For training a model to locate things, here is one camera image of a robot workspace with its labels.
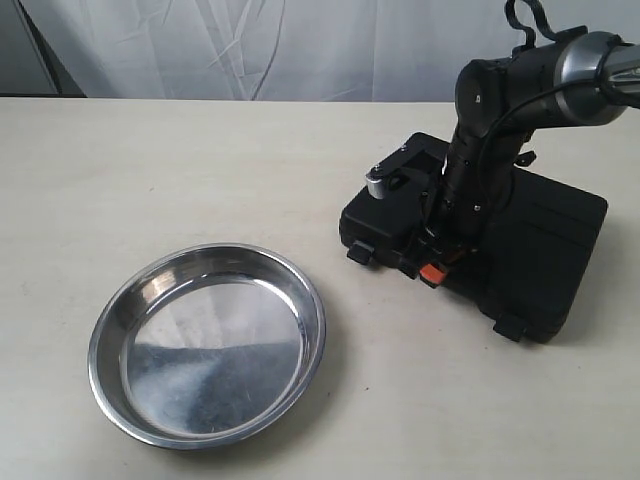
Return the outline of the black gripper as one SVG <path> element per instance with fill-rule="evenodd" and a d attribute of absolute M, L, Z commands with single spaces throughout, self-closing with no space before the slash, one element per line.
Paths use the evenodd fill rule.
<path fill-rule="evenodd" d="M 422 218 L 411 237 L 410 259 L 421 268 L 422 282 L 438 288 L 446 268 L 478 247 L 509 185 L 508 164 L 488 172 L 473 164 L 447 165 L 435 198 L 421 199 Z"/>

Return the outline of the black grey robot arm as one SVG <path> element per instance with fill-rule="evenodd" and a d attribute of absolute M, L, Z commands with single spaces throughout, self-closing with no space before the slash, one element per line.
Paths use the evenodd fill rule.
<path fill-rule="evenodd" d="M 602 126 L 639 106 L 639 47 L 610 32 L 564 32 L 546 46 L 472 60 L 454 106 L 436 194 L 425 200 L 423 231 L 403 269 L 433 287 L 476 246 L 535 131 Z"/>

